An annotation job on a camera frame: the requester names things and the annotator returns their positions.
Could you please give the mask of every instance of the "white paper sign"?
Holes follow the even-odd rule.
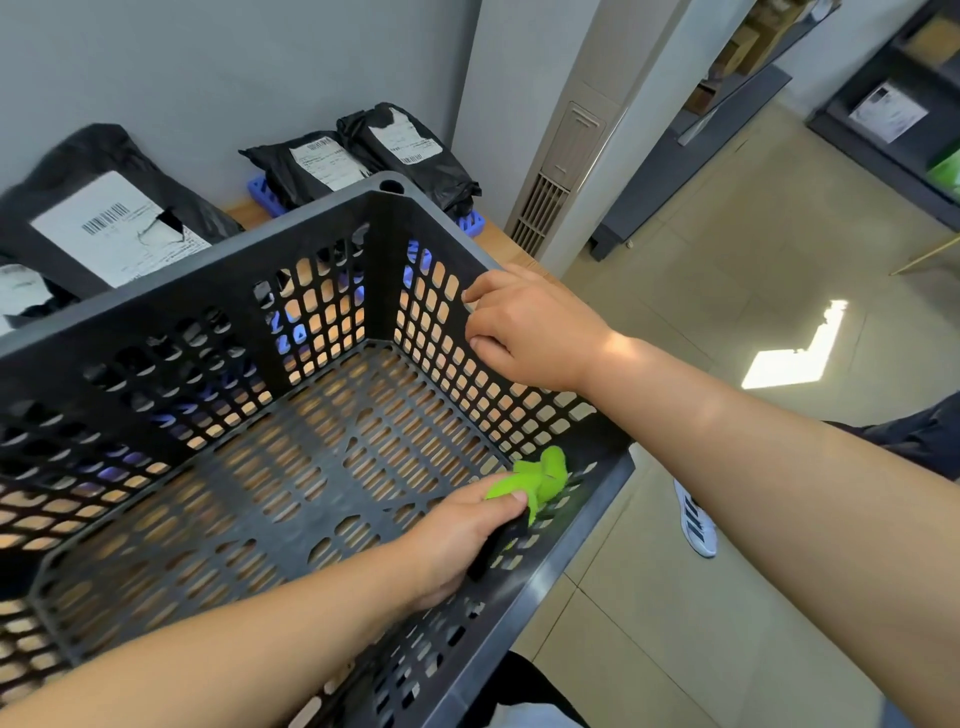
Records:
[[[430,159],[444,150],[433,139],[424,139],[405,113],[391,108],[394,123],[383,129],[370,127],[370,131],[383,146],[389,149],[404,164],[416,164]]]
[[[294,161],[303,169],[336,192],[348,184],[360,182],[370,175],[370,171],[346,149],[329,136],[307,142],[301,147],[291,149]]]
[[[51,298],[37,271],[15,264],[0,266],[0,314],[17,316]]]
[[[889,83],[880,84],[850,118],[887,144],[926,116],[926,109]]]
[[[159,222],[156,217],[162,212],[123,175],[111,171],[31,225],[116,287],[209,247],[189,228],[180,233]]]

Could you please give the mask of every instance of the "sunlight patch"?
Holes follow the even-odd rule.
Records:
[[[824,322],[817,327],[813,341],[806,349],[758,353],[740,386],[743,389],[763,389],[820,381],[846,310],[846,301],[831,301],[830,307],[824,311]]]

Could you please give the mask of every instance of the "shoe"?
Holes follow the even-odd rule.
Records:
[[[680,502],[680,527],[687,542],[705,559],[712,559],[717,555],[717,528],[713,520],[676,478],[673,489]]]

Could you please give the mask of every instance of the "finger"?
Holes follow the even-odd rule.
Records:
[[[469,342],[470,348],[484,364],[496,369],[507,379],[517,379],[513,374],[514,357],[499,341],[489,336],[474,336]]]
[[[511,273],[517,274],[517,275],[520,276],[522,279],[531,280],[531,281],[533,281],[534,283],[543,283],[543,282],[545,282],[545,278],[544,278],[543,276],[541,276],[539,273],[535,273],[534,271],[530,270],[529,268],[524,268],[522,265],[517,265],[516,263],[507,263],[507,264],[506,264],[505,266],[503,266],[503,267],[504,267],[505,270],[508,270],[508,271],[510,271]]]
[[[477,308],[467,318],[467,329],[464,332],[469,341],[474,336],[490,336],[500,340],[503,316],[495,308]]]
[[[447,496],[447,499],[455,503],[479,503],[490,491],[490,488],[508,475],[509,473],[494,473],[493,475],[482,477],[479,480],[474,480],[472,483],[469,483],[469,485],[457,488]]]
[[[503,288],[516,282],[516,275],[508,271],[487,271],[473,282],[473,285],[464,291],[464,303],[473,303],[497,288]]]
[[[499,288],[495,291],[491,291],[476,302],[474,305],[474,310],[491,308],[492,306],[511,301],[516,296],[517,290],[527,285],[529,285],[529,283],[518,280],[514,285],[508,285],[506,288]]]
[[[479,535],[487,538],[499,525],[515,519],[527,507],[527,494],[516,490],[506,496],[491,498],[470,506],[470,511]]]

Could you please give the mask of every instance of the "barcode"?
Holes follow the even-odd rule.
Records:
[[[330,144],[336,144],[336,142],[329,136],[322,136],[321,138],[317,139],[317,141],[311,141],[306,145],[306,148],[311,152],[316,152],[321,147],[328,147]]]
[[[84,230],[91,235],[96,235],[99,231],[105,230],[109,225],[115,223],[117,220],[122,220],[129,214],[130,210],[126,205],[120,203],[111,205],[109,209],[105,209],[96,217],[85,222]]]

